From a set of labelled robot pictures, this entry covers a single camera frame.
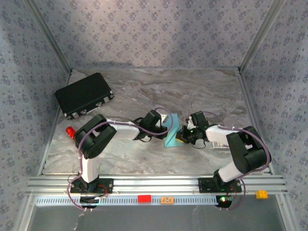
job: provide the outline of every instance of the blue object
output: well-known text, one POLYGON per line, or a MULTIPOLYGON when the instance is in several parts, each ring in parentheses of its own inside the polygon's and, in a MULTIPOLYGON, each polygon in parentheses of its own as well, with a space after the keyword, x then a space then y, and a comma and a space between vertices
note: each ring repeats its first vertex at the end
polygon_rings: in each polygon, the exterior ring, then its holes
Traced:
MULTIPOLYGON (((184 145, 182 142, 175 139, 177 132, 180 130, 178 114, 172 114, 172 118, 173 118, 173 126, 168 132, 167 137, 164 139, 165 148, 178 147, 184 145)), ((168 118, 168 120, 165 123, 163 123, 163 126, 169 128, 170 125, 171 125, 171 118, 168 118)))

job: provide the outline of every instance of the yellow lego brick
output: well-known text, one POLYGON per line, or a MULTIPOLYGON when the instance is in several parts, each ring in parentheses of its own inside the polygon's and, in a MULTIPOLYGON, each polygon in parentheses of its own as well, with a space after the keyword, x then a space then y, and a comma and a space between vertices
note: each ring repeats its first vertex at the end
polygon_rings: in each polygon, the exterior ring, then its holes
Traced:
POLYGON ((256 191, 256 198, 257 199, 268 199, 268 193, 265 190, 258 190, 256 191))

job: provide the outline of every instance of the black suitcase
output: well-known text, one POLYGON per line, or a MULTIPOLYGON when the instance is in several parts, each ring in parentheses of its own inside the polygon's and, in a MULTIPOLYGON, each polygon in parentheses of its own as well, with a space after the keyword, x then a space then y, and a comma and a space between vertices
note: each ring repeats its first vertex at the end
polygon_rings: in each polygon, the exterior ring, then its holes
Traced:
POLYGON ((74 119, 99 108, 114 94, 101 73, 95 73, 57 90, 55 96, 64 116, 74 119))

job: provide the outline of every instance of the wall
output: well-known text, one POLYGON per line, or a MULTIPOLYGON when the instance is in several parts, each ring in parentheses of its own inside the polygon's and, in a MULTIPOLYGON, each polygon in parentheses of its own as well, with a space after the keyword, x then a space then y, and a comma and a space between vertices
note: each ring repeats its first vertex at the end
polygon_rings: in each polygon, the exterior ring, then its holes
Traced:
POLYGON ((70 66, 239 66, 272 0, 35 0, 70 66))
POLYGON ((278 174, 308 230, 308 2, 287 0, 244 73, 278 174))
POLYGON ((67 74, 21 0, 0 0, 0 230, 38 172, 67 74))

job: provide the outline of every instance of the marble floor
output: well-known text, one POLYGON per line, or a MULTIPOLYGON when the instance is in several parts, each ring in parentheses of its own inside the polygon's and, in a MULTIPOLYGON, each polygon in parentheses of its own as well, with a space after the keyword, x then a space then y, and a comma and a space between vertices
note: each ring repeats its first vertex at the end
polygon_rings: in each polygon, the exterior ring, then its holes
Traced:
MULTIPOLYGON (((101 72, 115 98, 86 116, 67 120, 60 116, 44 168, 44 174, 77 173, 77 149, 65 132, 76 130, 96 114, 117 121, 130 121, 145 116, 158 106, 179 116, 180 125, 189 114, 210 111, 226 126, 251 125, 242 93, 237 84, 236 69, 118 69, 73 71, 69 83, 95 72, 101 72)), ((219 123, 207 115, 210 123, 219 123)), ((149 143, 111 140, 99 156, 101 174, 212 174, 231 161, 228 149, 204 149, 190 144, 165 148, 152 139, 149 143)))

